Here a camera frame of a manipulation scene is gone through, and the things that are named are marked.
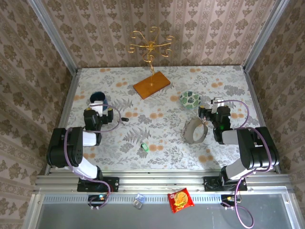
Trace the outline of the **dark blue mug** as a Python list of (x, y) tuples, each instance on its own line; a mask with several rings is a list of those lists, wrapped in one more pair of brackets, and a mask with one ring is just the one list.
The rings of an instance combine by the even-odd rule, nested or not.
[(97, 104), (105, 104), (108, 105), (107, 98), (103, 92), (94, 92), (90, 96), (90, 106), (94, 106)]

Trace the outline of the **leaf pattern bowl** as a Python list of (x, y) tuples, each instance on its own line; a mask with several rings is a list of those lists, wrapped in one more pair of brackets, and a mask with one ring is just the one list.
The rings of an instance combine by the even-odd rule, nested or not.
[(180, 95), (180, 103), (187, 109), (194, 109), (200, 106), (201, 97), (193, 91), (186, 91)]

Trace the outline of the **floral table cover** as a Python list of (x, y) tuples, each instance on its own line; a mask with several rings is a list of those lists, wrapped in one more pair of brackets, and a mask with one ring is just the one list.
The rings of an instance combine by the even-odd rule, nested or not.
[[(184, 138), (197, 109), (187, 109), (180, 95), (193, 91), (201, 103), (211, 108), (214, 97), (223, 97), (231, 109), (231, 126), (257, 127), (255, 112), (241, 66), (157, 67), (171, 82), (152, 96), (142, 99), (133, 85), (150, 75), (147, 67), (82, 69), (71, 107), (68, 127), (84, 126), (83, 112), (94, 92), (103, 92), (116, 110), (114, 117), (128, 122), (104, 125), (106, 133), (99, 146), (85, 147), (84, 157), (102, 170), (188, 169), (212, 170), (239, 158), (236, 145), (220, 145), (214, 140), (213, 125), (207, 122), (206, 139), (189, 144)], [(141, 148), (146, 143), (149, 152)]]

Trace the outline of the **red snack packet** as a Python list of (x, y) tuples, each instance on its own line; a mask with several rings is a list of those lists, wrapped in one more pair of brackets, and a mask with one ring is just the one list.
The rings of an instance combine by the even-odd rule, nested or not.
[(181, 189), (171, 194), (167, 194), (167, 197), (172, 213), (177, 213), (182, 209), (195, 206), (187, 188)]

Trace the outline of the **grey metal shelf panel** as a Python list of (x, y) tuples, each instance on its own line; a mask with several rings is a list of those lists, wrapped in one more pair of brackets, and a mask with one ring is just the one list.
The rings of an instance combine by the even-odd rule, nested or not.
[[(242, 195), (239, 218), (253, 229), (300, 229), (281, 194)], [(172, 213), (169, 203), (107, 204), (91, 210), (86, 203), (45, 204), (36, 229), (244, 229), (233, 209), (195, 204)]]

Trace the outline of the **aluminium side rail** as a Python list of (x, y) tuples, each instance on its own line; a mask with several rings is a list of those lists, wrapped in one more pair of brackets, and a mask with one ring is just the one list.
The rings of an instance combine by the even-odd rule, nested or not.
[(55, 164), (59, 164), (60, 167), (65, 167), (65, 165), (67, 165), (64, 155), (63, 138), (65, 136), (65, 129), (67, 127), (71, 107), (78, 87), (80, 73), (81, 70), (77, 70), (76, 74), (72, 77), (58, 127), (54, 128), (52, 132), (46, 153), (47, 166), (44, 175), (48, 175), (50, 173), (51, 168), (54, 166), (53, 162), (55, 162)]
[[(248, 89), (249, 89), (249, 92), (251, 94), (251, 98), (252, 98), (252, 101), (253, 101), (253, 104), (254, 104), (254, 108), (255, 108), (256, 115), (257, 115), (257, 119), (259, 121), (259, 125), (260, 125), (260, 127), (265, 126), (265, 121), (264, 121), (262, 111), (261, 111), (256, 93), (255, 93), (255, 90), (254, 90), (254, 86), (253, 86), (252, 81), (251, 81), (251, 77), (250, 77), (248, 71), (246, 71), (245, 69), (243, 69), (243, 71), (244, 71), (245, 79), (246, 79), (247, 85), (248, 85)], [(277, 174), (281, 173), (281, 171), (279, 169), (279, 166), (273, 166), (273, 167), (267, 166), (267, 167), (256, 168), (255, 170), (259, 171), (259, 172), (268, 172), (271, 169), (274, 169)]]

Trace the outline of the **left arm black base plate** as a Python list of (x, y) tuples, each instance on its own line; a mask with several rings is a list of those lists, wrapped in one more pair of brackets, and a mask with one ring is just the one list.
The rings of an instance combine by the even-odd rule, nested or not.
[[(118, 177), (104, 177), (104, 182), (106, 182), (110, 187), (110, 192), (118, 192), (119, 191), (119, 178)], [(79, 178), (79, 182), (77, 185), (78, 192), (107, 192), (108, 188), (105, 184), (90, 182), (88, 180), (82, 180)]]

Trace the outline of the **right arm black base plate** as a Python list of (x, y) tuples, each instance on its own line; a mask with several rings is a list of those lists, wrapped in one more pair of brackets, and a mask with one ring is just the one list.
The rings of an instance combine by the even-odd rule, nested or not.
[(235, 191), (238, 179), (230, 180), (224, 177), (204, 177), (203, 185), (206, 192)]

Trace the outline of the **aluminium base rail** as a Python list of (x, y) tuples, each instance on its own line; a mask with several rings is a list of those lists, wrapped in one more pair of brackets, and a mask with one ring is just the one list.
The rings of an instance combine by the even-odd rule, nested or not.
[[(187, 188), (192, 194), (204, 192), (204, 177), (216, 177), (219, 172), (205, 170), (108, 170), (103, 171), (106, 177), (118, 177), (119, 193), (167, 194), (181, 188)], [(52, 168), (44, 176), (36, 179), (35, 194), (75, 194), (79, 179), (68, 170)], [(287, 174), (258, 172), (246, 178), (248, 191), (251, 193), (279, 193), (282, 190), (292, 191), (293, 186)]]

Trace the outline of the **aluminium frame post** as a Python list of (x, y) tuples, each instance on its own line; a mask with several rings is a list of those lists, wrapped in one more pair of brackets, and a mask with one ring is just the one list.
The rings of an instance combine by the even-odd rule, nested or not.
[(262, 27), (261, 32), (259, 33), (245, 63), (244, 63), (244, 72), (248, 73), (253, 67), (256, 59), (261, 53), (263, 47), (266, 45), (271, 33), (273, 32), (275, 26), (280, 20), (283, 12), (285, 11), (289, 0), (276, 0), (264, 26)]
[(74, 63), (71, 55), (69, 54), (69, 51), (66, 48), (66, 45), (64, 44), (58, 30), (56, 29), (55, 24), (52, 22), (52, 19), (50, 18), (48, 12), (43, 6), (43, 3), (41, 2), (41, 0), (28, 0), (28, 2), (34, 10), (35, 14), (37, 15), (43, 28), (47, 32), (54, 47), (58, 51), (62, 60), (64, 61), (69, 72), (72, 76), (74, 76), (77, 73), (77, 66)]

